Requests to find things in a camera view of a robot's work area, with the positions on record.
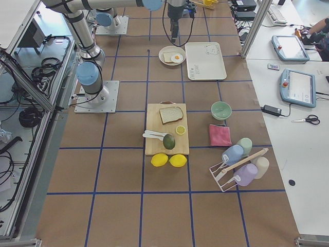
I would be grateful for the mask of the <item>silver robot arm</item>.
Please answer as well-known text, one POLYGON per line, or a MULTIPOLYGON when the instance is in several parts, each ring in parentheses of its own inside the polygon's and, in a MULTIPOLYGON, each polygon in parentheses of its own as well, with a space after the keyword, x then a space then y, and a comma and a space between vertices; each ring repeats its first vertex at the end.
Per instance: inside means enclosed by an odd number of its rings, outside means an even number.
POLYGON ((168 4, 168 17, 171 23, 172 41, 178 35, 178 21, 182 18, 186 1, 43 1, 50 10, 64 16, 66 24, 73 35, 80 51, 82 64, 77 68, 77 78, 85 91, 85 102, 97 104, 103 102, 108 90, 102 79, 102 65, 98 57, 103 56, 103 50, 96 44, 84 16, 85 10, 100 9, 101 13, 118 7, 144 7, 149 11, 159 10, 168 4))
POLYGON ((96 9, 96 23, 109 30, 119 28, 121 20, 116 8, 96 9))

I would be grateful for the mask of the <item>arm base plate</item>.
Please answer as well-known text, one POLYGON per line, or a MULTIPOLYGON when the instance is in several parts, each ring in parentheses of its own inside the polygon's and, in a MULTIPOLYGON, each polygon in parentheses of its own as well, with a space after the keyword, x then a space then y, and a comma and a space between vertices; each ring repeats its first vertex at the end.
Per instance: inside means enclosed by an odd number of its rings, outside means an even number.
POLYGON ((96 16, 96 35, 99 36, 118 36, 126 35, 129 23, 128 16, 112 17, 107 13, 99 13, 96 16))
POLYGON ((86 94, 83 86, 80 86, 79 93, 84 96, 77 98, 74 112, 77 114, 115 113, 118 92, 118 80, 103 81, 103 89, 97 97, 86 94))

